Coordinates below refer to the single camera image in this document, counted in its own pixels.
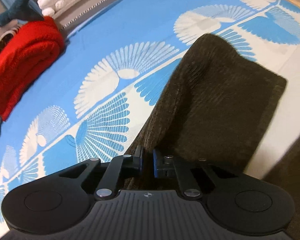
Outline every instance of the green stuffed toy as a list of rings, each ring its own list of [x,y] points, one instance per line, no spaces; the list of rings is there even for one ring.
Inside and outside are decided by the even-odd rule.
[[[15,0],[13,5],[0,14],[0,27],[7,25],[12,20],[43,21],[43,16],[30,8],[29,0]]]

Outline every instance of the ridged surface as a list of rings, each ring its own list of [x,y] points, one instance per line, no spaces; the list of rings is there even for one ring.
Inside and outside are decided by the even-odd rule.
[[[122,191],[113,200],[97,202],[85,220],[64,232],[30,236],[13,230],[2,238],[21,239],[291,240],[283,232],[260,237],[229,232],[217,225],[199,202],[183,200],[175,191]]]

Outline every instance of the red blanket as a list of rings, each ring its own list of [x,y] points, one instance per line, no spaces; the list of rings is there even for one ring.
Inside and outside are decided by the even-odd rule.
[[[0,53],[0,116],[6,120],[28,86],[57,59],[64,40],[51,17],[29,22]]]

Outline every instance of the white stuffed animal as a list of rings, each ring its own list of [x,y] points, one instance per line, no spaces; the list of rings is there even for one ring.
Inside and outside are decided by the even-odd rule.
[[[65,5],[65,0],[38,0],[43,16],[52,16]]]

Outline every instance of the blue and white mat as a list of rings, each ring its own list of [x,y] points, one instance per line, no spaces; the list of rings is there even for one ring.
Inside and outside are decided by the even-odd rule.
[[[121,0],[70,37],[2,125],[0,206],[21,184],[122,155],[186,50],[209,32],[289,81],[247,168],[263,176],[300,134],[300,9],[285,0]],[[0,236],[7,230],[0,211]]]

